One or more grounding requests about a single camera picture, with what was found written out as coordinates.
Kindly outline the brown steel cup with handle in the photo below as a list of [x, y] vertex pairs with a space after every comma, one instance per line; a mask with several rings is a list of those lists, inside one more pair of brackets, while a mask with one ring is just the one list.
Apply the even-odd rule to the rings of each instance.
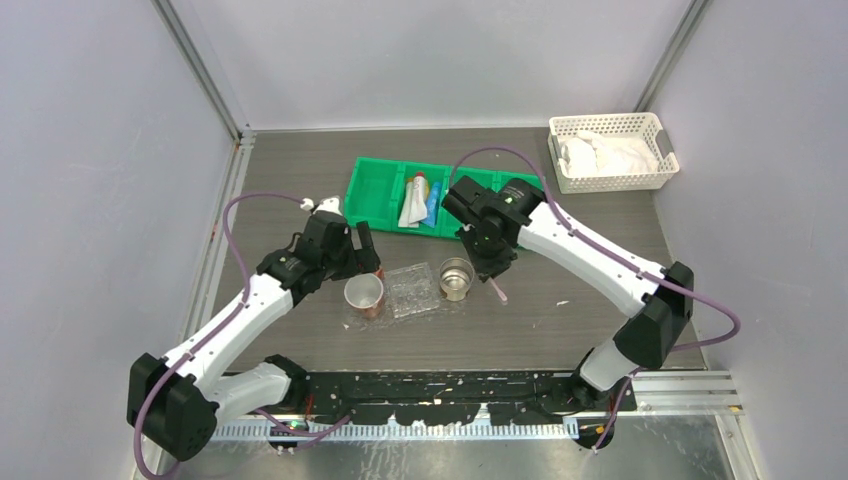
[[346, 303], [365, 319], [376, 319], [385, 305], [385, 286], [375, 273], [363, 273], [350, 278], [344, 286]]

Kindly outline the clear acrylic toothbrush holder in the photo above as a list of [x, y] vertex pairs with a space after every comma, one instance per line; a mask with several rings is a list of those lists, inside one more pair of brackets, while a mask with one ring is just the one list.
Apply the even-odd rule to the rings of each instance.
[[394, 320], [407, 320], [437, 309], [441, 294], [426, 262], [390, 270], [385, 274], [388, 305]]

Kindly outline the white toothpaste tube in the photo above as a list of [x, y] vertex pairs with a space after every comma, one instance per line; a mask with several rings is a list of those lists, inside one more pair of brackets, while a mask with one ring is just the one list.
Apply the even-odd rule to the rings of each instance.
[[410, 177], [405, 183], [404, 198], [398, 217], [399, 228], [418, 228], [423, 225], [420, 221], [427, 214], [425, 201], [429, 193], [430, 184], [428, 180], [426, 185], [417, 184], [415, 175]]

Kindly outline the pink toothbrush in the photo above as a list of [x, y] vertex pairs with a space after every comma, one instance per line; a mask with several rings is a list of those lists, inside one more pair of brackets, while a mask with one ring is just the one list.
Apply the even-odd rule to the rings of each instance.
[[501, 302], [501, 304], [507, 305], [508, 304], [508, 296], [506, 295], [504, 290], [497, 284], [497, 282], [494, 279], [490, 279], [489, 283], [490, 283], [491, 287], [494, 289], [494, 291], [496, 292], [498, 299]]

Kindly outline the clear oval acrylic tray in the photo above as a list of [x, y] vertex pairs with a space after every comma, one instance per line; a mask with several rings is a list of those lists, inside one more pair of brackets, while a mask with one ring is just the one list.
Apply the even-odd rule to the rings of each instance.
[[423, 323], [462, 316], [467, 303], [448, 301], [441, 290], [436, 270], [428, 263], [389, 270], [384, 273], [384, 303], [374, 318], [344, 308], [341, 325], [350, 331], [365, 331]]

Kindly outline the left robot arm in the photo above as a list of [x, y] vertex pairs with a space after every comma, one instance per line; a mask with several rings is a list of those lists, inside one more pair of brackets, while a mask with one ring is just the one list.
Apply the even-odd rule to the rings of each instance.
[[201, 330], [165, 355], [131, 366], [127, 421], [179, 462], [196, 456], [215, 428], [266, 405], [298, 412], [304, 371], [276, 355], [234, 377], [224, 375], [260, 333], [326, 281], [375, 273], [380, 259], [370, 227], [317, 211], [289, 248], [267, 254], [246, 287]]

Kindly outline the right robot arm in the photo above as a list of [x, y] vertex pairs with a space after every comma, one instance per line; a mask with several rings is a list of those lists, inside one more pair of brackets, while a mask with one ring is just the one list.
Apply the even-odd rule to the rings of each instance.
[[591, 349], [566, 381], [566, 394], [584, 410], [598, 409], [634, 370], [660, 368], [691, 319], [693, 301], [681, 292], [694, 285], [689, 267], [680, 262], [664, 267], [631, 254], [569, 219], [523, 179], [494, 191], [463, 176], [442, 206], [460, 222], [455, 234], [481, 281], [509, 269], [522, 247], [575, 274], [626, 315], [620, 329]]

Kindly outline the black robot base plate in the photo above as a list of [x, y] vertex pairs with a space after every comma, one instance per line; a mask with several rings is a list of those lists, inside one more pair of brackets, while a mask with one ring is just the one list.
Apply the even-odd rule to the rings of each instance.
[[466, 427], [488, 418], [506, 430], [563, 426], [579, 417], [577, 442], [606, 447], [615, 430], [612, 413], [635, 411], [627, 380], [608, 393], [592, 393], [569, 371], [309, 372], [295, 377], [273, 414], [301, 416], [313, 427], [344, 420], [349, 426]]

